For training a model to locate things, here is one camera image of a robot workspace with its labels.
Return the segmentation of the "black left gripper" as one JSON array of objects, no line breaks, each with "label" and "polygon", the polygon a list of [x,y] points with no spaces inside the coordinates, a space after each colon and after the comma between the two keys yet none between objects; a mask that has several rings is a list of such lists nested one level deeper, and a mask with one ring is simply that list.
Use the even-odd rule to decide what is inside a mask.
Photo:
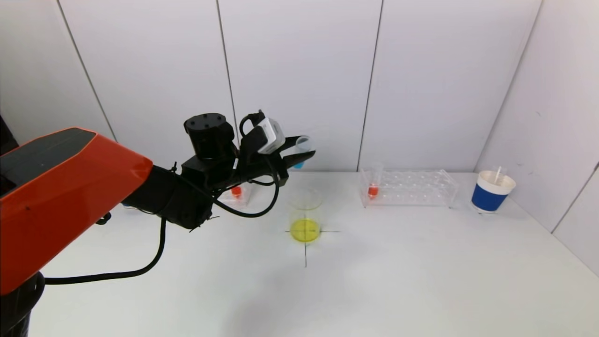
[{"label": "black left gripper", "polygon": [[[286,184],[289,173],[287,169],[293,168],[312,158],[316,151],[307,152],[307,136],[287,137],[279,153],[269,155],[254,153],[243,155],[239,158],[237,166],[237,183],[251,183],[260,186]],[[259,177],[270,176],[271,182],[257,181]]]}]

